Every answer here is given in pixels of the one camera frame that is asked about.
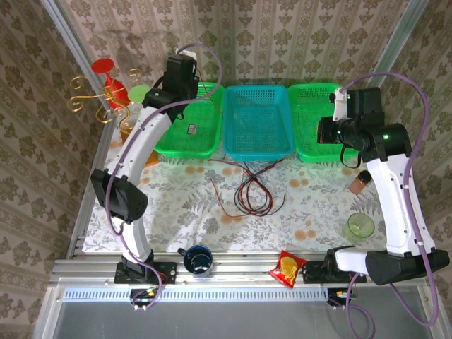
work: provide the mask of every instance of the floral tablecloth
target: floral tablecloth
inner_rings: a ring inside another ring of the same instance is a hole
[[[107,163],[121,149],[116,130]],[[219,149],[213,158],[228,157]],[[253,171],[269,165],[247,163]],[[212,250],[317,250],[350,244],[343,236],[348,217],[356,212],[370,215],[375,223],[372,237],[359,243],[369,249],[386,245],[384,221],[373,183],[359,196],[347,190],[362,169],[348,169],[339,163],[306,164],[295,155],[267,171],[262,179],[272,192],[275,208],[286,195],[284,206],[274,215],[258,218],[230,218],[221,209],[212,179],[226,211],[241,214],[234,205],[234,193],[242,170],[206,160],[169,159],[160,156],[157,165],[147,167],[138,186],[149,199],[145,230],[155,251],[176,251],[179,247],[204,244]],[[262,199],[256,186],[251,190],[256,205]],[[83,245],[85,252],[121,251],[121,244],[109,230],[105,210],[95,202]]]

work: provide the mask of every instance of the chip bag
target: chip bag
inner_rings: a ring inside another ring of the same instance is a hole
[[[281,251],[280,260],[275,269],[270,271],[270,275],[287,287],[294,288],[298,271],[306,262],[289,252]]]

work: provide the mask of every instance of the jar lid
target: jar lid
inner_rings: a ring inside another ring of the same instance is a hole
[[[370,182],[372,180],[372,176],[370,175],[369,171],[361,171],[358,174],[358,179],[361,180],[362,182]]]

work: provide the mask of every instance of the green cup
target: green cup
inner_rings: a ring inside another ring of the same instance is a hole
[[[352,243],[359,242],[373,235],[374,221],[364,213],[352,214],[345,224],[344,237]]]

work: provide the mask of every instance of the mug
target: mug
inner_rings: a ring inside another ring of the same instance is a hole
[[[178,249],[177,253],[184,256],[186,270],[195,277],[207,277],[213,269],[212,252],[203,245],[194,245],[187,250]]]

